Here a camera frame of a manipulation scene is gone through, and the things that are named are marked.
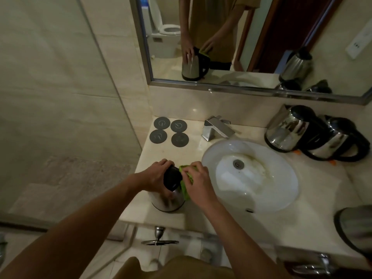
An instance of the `person's right arm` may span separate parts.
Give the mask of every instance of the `person's right arm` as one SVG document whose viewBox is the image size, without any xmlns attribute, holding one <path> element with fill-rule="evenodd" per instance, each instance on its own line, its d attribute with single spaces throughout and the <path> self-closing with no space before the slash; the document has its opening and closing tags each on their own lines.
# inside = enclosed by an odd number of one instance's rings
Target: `person's right arm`
<svg viewBox="0 0 372 279">
<path fill-rule="evenodd" d="M 182 60 L 187 64 L 194 57 L 194 45 L 189 33 L 190 0 L 179 0 Z"/>
<path fill-rule="evenodd" d="M 213 225 L 236 278 L 290 279 L 290 275 L 268 257 L 219 202 L 209 178 L 208 168 L 203 167 L 200 161 L 191 165 L 196 166 L 198 170 L 186 167 L 182 172 L 187 192 Z M 186 172 L 193 177 L 193 184 Z"/>
</svg>

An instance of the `toilet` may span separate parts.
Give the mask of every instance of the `toilet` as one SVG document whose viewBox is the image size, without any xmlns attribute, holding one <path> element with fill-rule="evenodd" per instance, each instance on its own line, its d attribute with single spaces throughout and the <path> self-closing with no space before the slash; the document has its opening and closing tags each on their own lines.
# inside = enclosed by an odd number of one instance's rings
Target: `toilet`
<svg viewBox="0 0 372 279">
<path fill-rule="evenodd" d="M 150 56 L 175 58 L 181 39 L 181 27 L 163 24 L 156 0 L 141 0 L 141 5 Z"/>
</svg>

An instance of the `mirror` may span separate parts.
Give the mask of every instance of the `mirror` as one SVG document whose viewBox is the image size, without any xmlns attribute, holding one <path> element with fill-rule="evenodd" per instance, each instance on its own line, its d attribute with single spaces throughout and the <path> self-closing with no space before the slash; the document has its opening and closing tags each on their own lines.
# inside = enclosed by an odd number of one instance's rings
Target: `mirror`
<svg viewBox="0 0 372 279">
<path fill-rule="evenodd" d="M 371 7 L 372 0 L 135 0 L 133 15 L 148 81 L 366 104 Z"/>
</svg>

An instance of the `person's left arm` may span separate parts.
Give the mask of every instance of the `person's left arm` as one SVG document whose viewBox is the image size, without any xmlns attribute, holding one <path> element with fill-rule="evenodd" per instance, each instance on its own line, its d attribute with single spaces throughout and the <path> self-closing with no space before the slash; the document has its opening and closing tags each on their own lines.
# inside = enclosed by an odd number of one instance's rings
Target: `person's left arm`
<svg viewBox="0 0 372 279">
<path fill-rule="evenodd" d="M 211 38 L 209 38 L 203 44 L 203 46 L 200 48 L 200 51 L 208 53 L 216 43 L 226 37 L 227 34 L 229 34 L 234 29 L 234 27 L 238 25 L 239 19 L 243 15 L 245 8 L 246 5 L 244 4 L 235 5 L 231 10 L 229 16 L 227 17 L 225 23 Z"/>
<path fill-rule="evenodd" d="M 26 247 L 0 273 L 1 279 L 78 279 L 95 256 L 123 210 L 142 190 L 171 197 L 164 172 L 166 159 L 129 175 L 122 183 L 90 201 Z"/>
</svg>

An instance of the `forearm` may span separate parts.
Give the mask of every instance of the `forearm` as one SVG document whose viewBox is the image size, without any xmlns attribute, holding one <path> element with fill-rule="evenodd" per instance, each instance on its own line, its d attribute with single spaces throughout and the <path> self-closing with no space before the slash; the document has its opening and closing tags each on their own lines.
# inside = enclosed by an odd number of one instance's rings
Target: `forearm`
<svg viewBox="0 0 372 279">
<path fill-rule="evenodd" d="M 181 34 L 189 33 L 190 0 L 179 0 Z"/>
<path fill-rule="evenodd" d="M 247 277 L 290 278 L 245 233 L 220 202 L 206 207 L 203 211 L 222 241 L 231 267 L 238 279 Z"/>
<path fill-rule="evenodd" d="M 216 32 L 215 37 L 217 37 L 218 39 L 226 37 L 227 34 L 229 34 L 238 25 L 238 22 L 243 15 L 244 9 L 245 5 L 236 5 L 230 12 L 225 23 Z"/>
<path fill-rule="evenodd" d="M 24 249 L 0 274 L 7 278 L 79 278 L 138 192 L 131 174 Z"/>
</svg>

